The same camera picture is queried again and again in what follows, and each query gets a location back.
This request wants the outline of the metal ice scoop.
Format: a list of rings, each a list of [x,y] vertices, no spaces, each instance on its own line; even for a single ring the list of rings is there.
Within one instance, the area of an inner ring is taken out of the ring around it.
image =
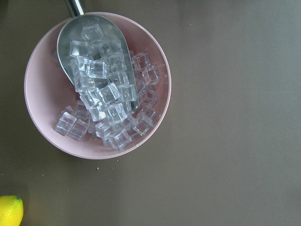
[[[72,19],[57,40],[59,63],[88,110],[124,104],[140,107],[130,52],[122,31],[111,20],[84,12],[79,0],[66,1]]]

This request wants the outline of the lemon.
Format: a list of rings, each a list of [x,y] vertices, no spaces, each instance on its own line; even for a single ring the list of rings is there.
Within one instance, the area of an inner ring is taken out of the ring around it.
[[[0,197],[0,225],[19,226],[24,215],[23,200],[15,195]]]

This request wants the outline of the pink bowl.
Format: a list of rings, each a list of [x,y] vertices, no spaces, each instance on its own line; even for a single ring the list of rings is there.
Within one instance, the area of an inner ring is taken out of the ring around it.
[[[103,145],[102,140],[86,135],[80,141],[55,132],[57,115],[68,105],[76,102],[76,93],[65,73],[52,57],[56,50],[59,32],[69,20],[66,19],[50,31],[36,45],[29,59],[24,77],[24,97],[29,115],[39,132],[58,149],[85,159],[109,159],[127,154],[145,143],[160,126],[167,112],[171,97],[171,73],[167,58],[156,39],[137,22],[108,12],[98,12],[115,23],[134,52],[147,52],[150,61],[158,68],[160,82],[155,86],[158,112],[146,135],[136,136],[123,150],[114,150]]]

